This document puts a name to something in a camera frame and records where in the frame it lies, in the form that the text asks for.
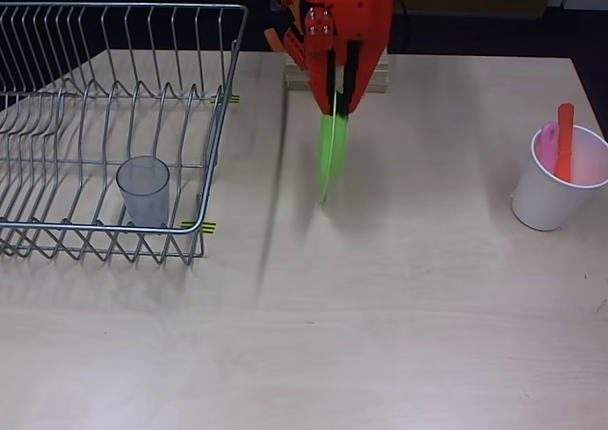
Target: clear plastic cup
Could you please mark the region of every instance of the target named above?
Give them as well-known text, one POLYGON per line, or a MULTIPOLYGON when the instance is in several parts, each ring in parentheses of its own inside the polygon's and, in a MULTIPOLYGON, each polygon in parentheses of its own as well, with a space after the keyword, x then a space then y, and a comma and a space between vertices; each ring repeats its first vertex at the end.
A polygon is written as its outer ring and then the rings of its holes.
POLYGON ((133 224, 159 228, 169 217, 169 168, 154 157, 125 161, 116 173, 124 205, 133 224))

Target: wire dish rack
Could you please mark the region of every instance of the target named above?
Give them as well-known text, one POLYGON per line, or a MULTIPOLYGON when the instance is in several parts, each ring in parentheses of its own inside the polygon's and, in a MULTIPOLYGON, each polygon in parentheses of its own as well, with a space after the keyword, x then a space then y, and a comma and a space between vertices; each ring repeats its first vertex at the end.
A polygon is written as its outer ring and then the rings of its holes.
POLYGON ((0 253, 159 265, 203 256, 247 15, 236 5, 0 3, 0 253), (116 171, 139 155, 170 169, 167 226, 136 227, 124 207, 116 171))

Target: plastic cup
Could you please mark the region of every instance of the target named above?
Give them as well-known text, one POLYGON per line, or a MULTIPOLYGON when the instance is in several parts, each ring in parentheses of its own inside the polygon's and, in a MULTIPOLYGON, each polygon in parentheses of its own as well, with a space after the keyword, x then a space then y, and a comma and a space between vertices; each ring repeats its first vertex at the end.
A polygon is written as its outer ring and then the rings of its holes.
POLYGON ((608 183, 608 143, 593 131, 575 125, 572 182, 567 182, 542 167, 540 136, 541 130, 532 139, 532 159, 513 193, 511 208, 526 226, 538 231, 553 231, 608 183))
POLYGON ((125 161, 116 173, 133 224, 159 228, 169 217, 169 168, 154 157, 125 161))

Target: paper cup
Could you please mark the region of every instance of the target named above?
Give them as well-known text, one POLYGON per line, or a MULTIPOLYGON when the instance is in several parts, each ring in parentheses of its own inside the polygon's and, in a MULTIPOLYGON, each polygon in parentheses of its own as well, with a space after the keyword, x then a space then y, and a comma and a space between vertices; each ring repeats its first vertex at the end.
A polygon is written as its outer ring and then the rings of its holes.
POLYGON ((608 183, 608 143, 593 131, 575 125, 572 138, 572 182, 563 181, 542 167, 541 130, 532 139, 532 159, 513 194, 511 208, 526 226, 553 231, 599 188, 608 183))

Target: orange spatula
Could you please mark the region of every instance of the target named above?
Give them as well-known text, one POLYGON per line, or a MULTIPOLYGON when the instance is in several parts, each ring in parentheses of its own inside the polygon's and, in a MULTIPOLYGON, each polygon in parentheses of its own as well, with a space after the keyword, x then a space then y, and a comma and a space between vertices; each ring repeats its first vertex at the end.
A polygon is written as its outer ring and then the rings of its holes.
POLYGON ((565 103, 558 109, 560 140, 558 144, 558 164, 555 177, 564 181, 572 179, 572 134, 574 129, 574 105, 565 103))

